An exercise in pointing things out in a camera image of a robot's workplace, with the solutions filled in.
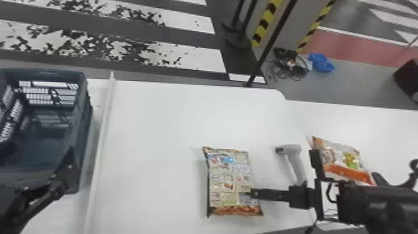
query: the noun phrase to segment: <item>metal stand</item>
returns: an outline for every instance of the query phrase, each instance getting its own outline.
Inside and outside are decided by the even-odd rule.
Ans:
[[[260,70],[262,64],[264,63],[267,56],[269,55],[270,50],[272,49],[274,43],[276,42],[277,36],[279,36],[280,32],[282,31],[284,24],[286,23],[291,12],[293,11],[293,8],[295,7],[297,1],[298,0],[290,0],[290,2],[288,3],[286,9],[284,10],[283,16],[280,18],[279,23],[274,29],[273,35],[271,35],[271,38],[266,45],[266,48],[262,52],[261,57],[257,62],[256,69],[254,70],[253,74],[249,77],[248,81],[243,83],[244,87],[251,87],[253,85],[254,79],[256,78],[258,71]]]
[[[240,28],[242,28],[242,23],[238,20],[239,14],[241,13],[241,10],[244,6],[244,0],[239,0],[238,6],[236,7],[234,17],[230,19],[229,16],[225,17],[222,20],[222,26],[228,31],[228,32],[238,32]]]
[[[254,8],[256,8],[258,0],[252,0],[249,7],[247,14],[245,15],[245,20],[243,23],[243,26],[241,27],[241,30],[239,34],[235,33],[229,33],[226,35],[226,41],[234,48],[236,49],[248,49],[251,48],[251,41],[246,37],[245,33],[249,24],[249,20],[251,19],[251,16],[253,15]]]

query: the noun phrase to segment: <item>red floor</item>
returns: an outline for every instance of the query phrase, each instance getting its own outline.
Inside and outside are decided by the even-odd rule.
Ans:
[[[333,59],[400,67],[408,60],[418,58],[418,47],[407,49],[401,45],[319,29],[309,40],[302,53],[322,53]]]

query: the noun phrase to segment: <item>black plastic basket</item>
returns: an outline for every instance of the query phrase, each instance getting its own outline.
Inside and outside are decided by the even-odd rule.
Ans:
[[[83,73],[0,69],[0,184],[45,183],[71,149],[78,191],[92,115]]]

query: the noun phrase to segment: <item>white floor marking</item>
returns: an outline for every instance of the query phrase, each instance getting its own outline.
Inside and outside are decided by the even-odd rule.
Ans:
[[[403,5],[385,1],[385,0],[357,0],[357,1],[418,16],[418,12],[413,11],[407,6],[403,6]]]
[[[397,16],[395,14],[387,13],[384,11],[378,11],[374,9],[369,9],[375,16],[377,16],[379,19],[381,19],[384,22],[389,22],[392,24],[398,24],[401,26],[406,27],[413,27],[415,29],[418,29],[418,20],[411,19],[408,17],[403,16]]]
[[[174,29],[215,34],[210,17],[114,0],[0,0],[101,17],[146,21]]]
[[[188,3],[206,6],[206,0],[173,0],[173,1],[188,2]]]
[[[410,3],[418,7],[418,0],[407,0],[407,1],[409,1]]]
[[[230,80],[236,82],[246,82],[249,79],[249,75],[240,75],[240,74],[232,74],[230,73]],[[264,77],[256,77],[254,79],[254,83],[266,83]]]
[[[398,42],[398,41],[395,41],[395,40],[389,40],[389,39],[384,39],[384,38],[380,38],[380,37],[373,37],[373,36],[370,36],[370,35],[357,34],[355,32],[347,32],[347,31],[343,31],[343,30],[339,30],[339,29],[331,29],[329,27],[319,26],[318,29],[328,31],[328,32],[336,32],[338,34],[350,35],[350,36],[353,36],[353,37],[359,37],[359,38],[363,38],[363,39],[377,40],[378,42],[385,42],[385,43],[389,43],[389,44],[402,45],[402,46],[406,46],[408,44],[408,43],[405,43],[405,42]]]
[[[219,50],[0,20],[0,49],[226,73]]]
[[[410,34],[408,32],[403,32],[403,31],[398,31],[398,30],[395,30],[395,32],[399,34],[403,39],[405,39],[408,43],[412,42],[413,40],[415,40],[415,38],[418,37],[417,34]],[[418,41],[414,42],[411,45],[411,47],[415,47],[415,46],[418,46]]]

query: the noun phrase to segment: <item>chip bag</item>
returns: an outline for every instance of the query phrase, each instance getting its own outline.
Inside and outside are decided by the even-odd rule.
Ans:
[[[363,168],[360,152],[355,148],[315,136],[312,136],[312,148],[320,150],[325,172],[374,185],[369,172]]]
[[[259,200],[248,195],[253,187],[248,153],[235,149],[202,149],[208,166],[207,216],[262,215]]]

